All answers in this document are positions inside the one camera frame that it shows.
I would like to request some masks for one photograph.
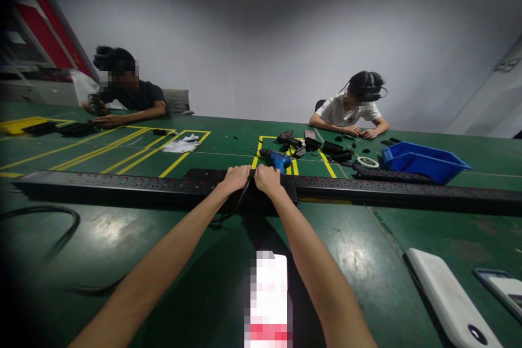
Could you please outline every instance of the white tape roll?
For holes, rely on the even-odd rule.
[[[367,157],[358,157],[357,162],[361,164],[364,167],[367,167],[369,169],[378,169],[379,163],[374,161],[373,159],[367,158]]]

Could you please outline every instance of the man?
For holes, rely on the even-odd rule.
[[[251,166],[230,167],[225,179],[212,193],[138,262],[69,347],[128,346],[156,303],[182,272],[214,215],[232,193],[246,186],[250,169]],[[272,201],[283,222],[295,266],[321,322],[326,345],[376,347],[348,281],[281,186],[279,170],[260,165],[254,180],[256,187]],[[163,345],[175,345],[175,342],[164,341]]]
[[[141,121],[169,113],[165,96],[160,87],[139,79],[138,66],[134,57],[121,48],[98,46],[93,64],[100,71],[108,71],[108,87],[100,87],[100,104],[103,117],[92,123],[104,128],[114,128],[129,122]],[[139,110],[126,115],[108,114],[106,103],[118,100],[128,110]],[[88,102],[83,102],[85,110],[93,113]]]
[[[384,81],[377,72],[356,73],[348,81],[345,91],[327,99],[314,113],[309,125],[327,131],[355,133],[367,140],[376,138],[390,128],[374,103],[381,97],[379,91],[383,84]],[[361,117],[373,122],[376,127],[361,132],[355,126]]]

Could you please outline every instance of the workbench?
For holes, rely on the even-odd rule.
[[[92,115],[81,108],[2,103],[3,120],[42,116],[67,123]],[[161,146],[174,137],[152,129],[198,135],[202,144],[185,154]],[[2,136],[0,180],[3,210],[35,203],[17,191],[13,178],[36,170],[125,173],[181,178],[191,167],[227,169],[261,163],[249,148],[278,149],[275,137],[293,129],[302,137],[305,124],[173,115],[84,138],[58,133],[40,137]],[[335,142],[332,132],[320,131]],[[522,191],[522,142],[476,136],[390,130],[356,147],[376,159],[381,140],[396,137],[455,153],[472,171],[450,184]],[[352,142],[343,140],[347,147]],[[330,165],[307,153],[287,174],[346,178],[350,167]],[[24,309],[53,346],[65,346],[92,319],[108,296],[66,291],[72,283],[106,285],[127,273],[183,216],[184,210],[132,209],[125,206],[62,204],[81,215],[81,224],[54,257],[48,252],[71,225],[60,213],[30,214],[0,221],[0,233],[15,282],[25,293]],[[434,212],[412,209],[301,202],[301,211],[328,247],[350,282],[379,346],[440,347],[447,339],[422,292],[408,272],[403,253],[414,247],[442,257],[504,347],[522,346],[521,325],[474,277],[474,268],[500,269],[522,279],[522,220],[518,217]],[[243,346],[245,284],[256,250],[288,258],[293,303],[294,346],[324,346],[312,304],[296,271],[288,239],[276,216],[241,212],[209,228],[188,264],[136,335],[132,346]]]

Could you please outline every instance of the gray chair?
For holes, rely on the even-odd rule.
[[[315,104],[315,110],[314,110],[314,113],[317,111],[317,109],[319,109],[323,103],[325,103],[326,100],[318,100],[317,103]]]
[[[173,114],[194,114],[190,110],[189,90],[163,90],[170,112]]]

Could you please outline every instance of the blue plastic bin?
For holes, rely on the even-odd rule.
[[[454,153],[402,141],[382,150],[384,164],[390,170],[422,173],[444,185],[462,170],[473,170]]]

